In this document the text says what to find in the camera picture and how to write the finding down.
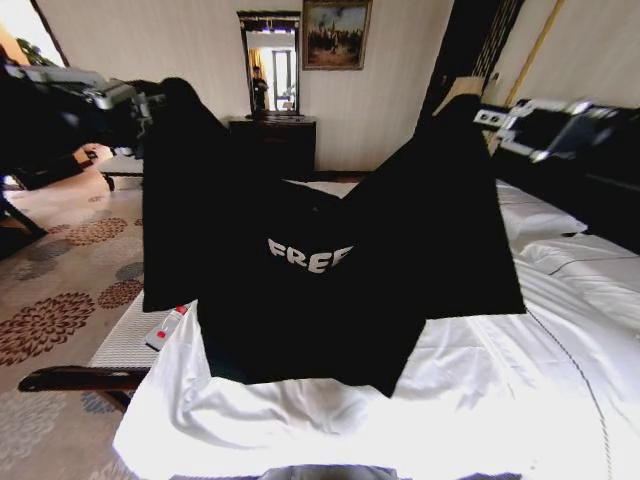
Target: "white pillow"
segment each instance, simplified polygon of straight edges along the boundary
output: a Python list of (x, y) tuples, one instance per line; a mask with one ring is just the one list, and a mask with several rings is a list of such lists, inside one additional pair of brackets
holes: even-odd
[(640, 334), (640, 256), (596, 235), (532, 242), (522, 255)]
[(535, 240), (584, 232), (588, 228), (568, 213), (516, 187), (503, 182), (496, 186), (507, 237), (516, 251)]

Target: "floor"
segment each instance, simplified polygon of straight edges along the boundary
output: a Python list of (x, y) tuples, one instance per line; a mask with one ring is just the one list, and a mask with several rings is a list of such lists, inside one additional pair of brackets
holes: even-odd
[(0, 479), (134, 478), (93, 393), (20, 393), (29, 372), (83, 365), (142, 289), (142, 191), (95, 167), (9, 200), (49, 234), (0, 261)]

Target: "dark wooden dresser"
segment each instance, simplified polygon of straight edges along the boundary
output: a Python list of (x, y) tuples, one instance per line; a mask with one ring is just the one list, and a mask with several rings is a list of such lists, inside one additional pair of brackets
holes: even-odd
[(313, 117), (244, 118), (229, 122), (231, 138), (256, 169), (282, 178), (308, 180), (315, 167)]

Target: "bench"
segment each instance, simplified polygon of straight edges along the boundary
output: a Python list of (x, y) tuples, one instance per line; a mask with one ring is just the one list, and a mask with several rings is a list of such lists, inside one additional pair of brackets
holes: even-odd
[(124, 412), (130, 392), (145, 377), (158, 352), (144, 343), (144, 337), (169, 314), (144, 313), (141, 292), (86, 366), (56, 366), (36, 370), (18, 385), (21, 392), (94, 391)]

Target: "picture frame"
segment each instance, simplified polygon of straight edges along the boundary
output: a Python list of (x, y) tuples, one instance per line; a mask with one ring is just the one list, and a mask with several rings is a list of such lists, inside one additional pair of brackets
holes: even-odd
[(373, 0), (304, 0), (303, 70), (362, 70)]

